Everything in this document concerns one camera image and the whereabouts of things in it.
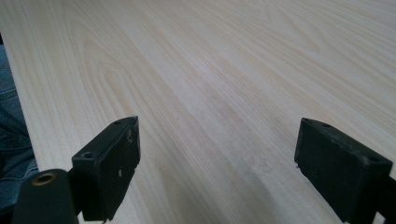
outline wood grain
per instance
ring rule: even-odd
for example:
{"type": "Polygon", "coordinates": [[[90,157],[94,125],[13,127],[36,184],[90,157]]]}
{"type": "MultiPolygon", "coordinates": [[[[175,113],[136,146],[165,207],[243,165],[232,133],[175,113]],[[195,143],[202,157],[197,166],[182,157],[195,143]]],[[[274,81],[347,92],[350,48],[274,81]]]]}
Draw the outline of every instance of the wood grain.
{"type": "Polygon", "coordinates": [[[396,161],[392,0],[3,0],[0,31],[40,169],[139,116],[111,223],[340,223],[293,161],[302,117],[396,161]]]}

